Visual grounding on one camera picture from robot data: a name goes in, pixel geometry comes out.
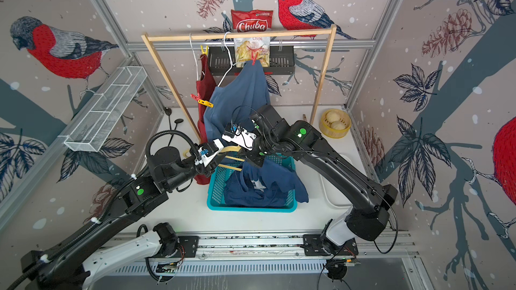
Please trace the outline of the red clothespin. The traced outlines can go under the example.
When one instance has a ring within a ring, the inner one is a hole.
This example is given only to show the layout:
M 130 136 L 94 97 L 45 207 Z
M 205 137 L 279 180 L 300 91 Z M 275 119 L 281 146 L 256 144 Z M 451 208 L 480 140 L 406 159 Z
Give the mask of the red clothespin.
M 257 50 L 251 51 L 252 65 L 255 65 L 256 60 L 259 58 L 259 52 Z

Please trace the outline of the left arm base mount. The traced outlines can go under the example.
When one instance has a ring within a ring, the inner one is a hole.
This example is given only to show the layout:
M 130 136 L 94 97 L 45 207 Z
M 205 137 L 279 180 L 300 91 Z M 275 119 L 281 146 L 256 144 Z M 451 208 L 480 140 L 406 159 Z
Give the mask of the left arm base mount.
M 190 259 L 196 256 L 200 237 L 199 236 L 174 236 L 168 240 L 160 240 L 158 252 L 152 259 Z

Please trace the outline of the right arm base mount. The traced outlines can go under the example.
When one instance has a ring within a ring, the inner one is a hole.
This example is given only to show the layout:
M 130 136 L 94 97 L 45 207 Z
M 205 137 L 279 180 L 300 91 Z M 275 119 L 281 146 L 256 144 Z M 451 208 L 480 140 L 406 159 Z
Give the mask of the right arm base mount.
M 352 256 L 356 257 L 359 252 L 356 240 L 353 238 L 345 244 L 337 246 L 319 234 L 304 234 L 301 248 L 306 256 Z

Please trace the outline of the navy printed t-shirt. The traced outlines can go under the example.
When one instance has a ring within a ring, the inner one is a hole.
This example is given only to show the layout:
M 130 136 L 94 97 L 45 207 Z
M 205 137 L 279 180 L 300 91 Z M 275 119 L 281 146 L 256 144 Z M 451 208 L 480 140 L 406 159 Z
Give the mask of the navy printed t-shirt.
M 223 195 L 229 206 L 282 208 L 291 191 L 298 203 L 309 202 L 309 194 L 295 170 L 266 159 L 261 167 L 245 162 L 228 178 Z

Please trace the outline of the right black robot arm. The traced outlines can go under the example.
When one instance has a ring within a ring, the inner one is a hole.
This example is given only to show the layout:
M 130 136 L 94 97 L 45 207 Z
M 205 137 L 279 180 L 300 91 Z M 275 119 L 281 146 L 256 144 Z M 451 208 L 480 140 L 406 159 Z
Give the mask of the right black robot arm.
M 355 238 L 375 242 L 389 222 L 398 221 L 392 208 L 397 189 L 365 176 L 308 122 L 298 120 L 290 125 L 271 105 L 252 111 L 250 118 L 257 135 L 246 154 L 252 164 L 261 166 L 267 155 L 292 157 L 315 170 L 351 202 L 348 211 L 330 220 L 321 232 L 323 252 L 338 255 Z

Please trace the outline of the yellow plastic hanger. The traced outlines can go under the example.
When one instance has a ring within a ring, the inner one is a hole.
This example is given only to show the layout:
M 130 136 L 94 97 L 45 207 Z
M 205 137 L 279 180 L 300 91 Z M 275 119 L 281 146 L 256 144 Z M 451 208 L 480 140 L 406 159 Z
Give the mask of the yellow plastic hanger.
M 225 159 L 228 159 L 231 161 L 236 161 L 236 162 L 245 162 L 245 160 L 243 158 L 239 158 L 239 157 L 236 157 L 235 155 L 233 155 L 233 154 L 240 153 L 241 149 L 242 148 L 240 146 L 224 147 L 216 155 L 215 161 L 216 161 L 217 166 L 220 168 L 229 169 L 229 170 L 233 170 L 233 171 L 242 171 L 243 169 L 241 167 L 224 164 Z

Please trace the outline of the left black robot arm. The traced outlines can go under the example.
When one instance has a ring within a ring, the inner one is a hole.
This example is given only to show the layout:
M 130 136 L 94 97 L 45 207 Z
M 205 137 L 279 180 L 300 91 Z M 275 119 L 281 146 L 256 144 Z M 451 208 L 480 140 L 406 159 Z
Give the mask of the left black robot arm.
M 223 148 L 219 140 L 196 144 L 178 130 L 155 134 L 145 147 L 146 167 L 108 198 L 98 217 L 54 247 L 26 254 L 23 273 L 9 288 L 29 280 L 27 289 L 87 289 L 134 260 L 180 252 L 177 234 L 168 223 L 119 246 L 102 247 L 167 201 L 181 185 L 213 173 Z

